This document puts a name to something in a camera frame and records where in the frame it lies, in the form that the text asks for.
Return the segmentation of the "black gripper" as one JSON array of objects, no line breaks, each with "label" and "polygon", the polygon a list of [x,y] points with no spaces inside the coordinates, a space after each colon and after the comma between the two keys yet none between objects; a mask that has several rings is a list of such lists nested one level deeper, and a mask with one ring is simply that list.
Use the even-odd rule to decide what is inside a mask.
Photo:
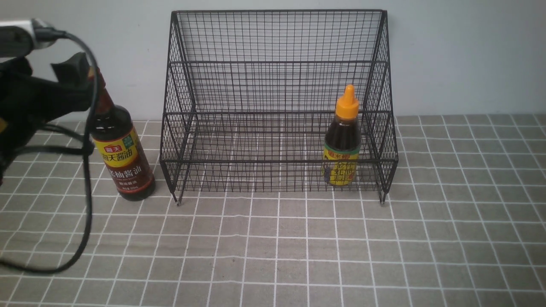
[{"label": "black gripper", "polygon": [[[51,68],[59,87],[53,95],[57,115],[87,111],[93,95],[87,55],[77,52],[68,60],[51,64]],[[1,177],[16,157],[49,150],[44,145],[29,145],[49,120],[38,102],[39,81],[32,77],[32,68],[25,58],[1,64]]]}]

